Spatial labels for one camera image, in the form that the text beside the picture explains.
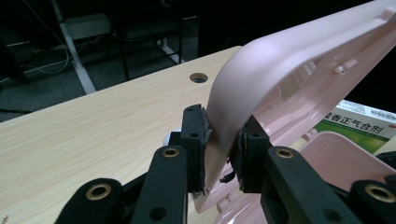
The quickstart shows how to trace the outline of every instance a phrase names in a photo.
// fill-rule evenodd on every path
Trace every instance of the pink plastic housing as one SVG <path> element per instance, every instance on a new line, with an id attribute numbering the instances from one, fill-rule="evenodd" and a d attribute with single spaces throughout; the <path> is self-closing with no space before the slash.
<path id="1" fill-rule="evenodd" d="M 238 130 L 254 115 L 274 146 L 290 146 L 301 138 L 395 46 L 395 11 L 395 0 L 373 1 L 264 36 L 235 53 L 220 70 L 209 96 L 206 112 L 213 132 L 205 155 L 205 184 L 210 193 L 194 199 L 198 212 L 217 205 L 221 212 L 216 222 L 242 222 L 251 211 L 248 217 L 257 217 L 262 223 L 257 195 L 240 196 L 235 182 L 219 184 L 219 177 L 229 173 L 225 162 Z M 329 136 L 319 134 L 302 150 L 325 180 L 347 188 L 351 181 L 363 177 L 381 179 L 394 174 L 346 139 Z M 324 150 L 318 148 L 323 141 L 326 150 L 318 153 Z M 344 160 L 340 158 L 346 156 L 351 157 L 341 164 Z M 326 161 L 327 166 L 317 167 L 320 161 Z M 370 169 L 360 169 L 367 163 L 372 164 Z M 331 172 L 333 167 L 344 169 L 344 165 L 357 167 L 347 168 L 356 174 Z M 232 215 L 231 210 L 239 215 Z"/>

